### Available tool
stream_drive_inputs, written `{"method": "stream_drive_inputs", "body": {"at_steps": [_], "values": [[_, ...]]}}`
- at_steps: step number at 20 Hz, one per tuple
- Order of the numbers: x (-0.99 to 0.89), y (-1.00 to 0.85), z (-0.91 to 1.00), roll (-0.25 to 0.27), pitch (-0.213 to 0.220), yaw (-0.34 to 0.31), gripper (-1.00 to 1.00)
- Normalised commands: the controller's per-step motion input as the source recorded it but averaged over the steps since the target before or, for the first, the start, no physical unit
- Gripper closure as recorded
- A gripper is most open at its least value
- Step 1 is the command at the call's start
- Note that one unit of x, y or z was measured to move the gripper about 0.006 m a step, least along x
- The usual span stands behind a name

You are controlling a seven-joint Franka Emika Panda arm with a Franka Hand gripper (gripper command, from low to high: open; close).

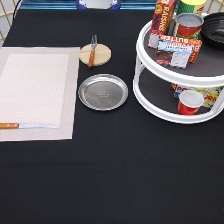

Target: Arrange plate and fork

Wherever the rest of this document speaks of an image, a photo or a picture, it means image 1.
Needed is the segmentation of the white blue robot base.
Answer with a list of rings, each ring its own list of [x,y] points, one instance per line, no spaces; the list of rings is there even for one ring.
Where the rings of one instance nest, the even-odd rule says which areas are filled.
[[[76,0],[78,9],[119,9],[121,0]]]

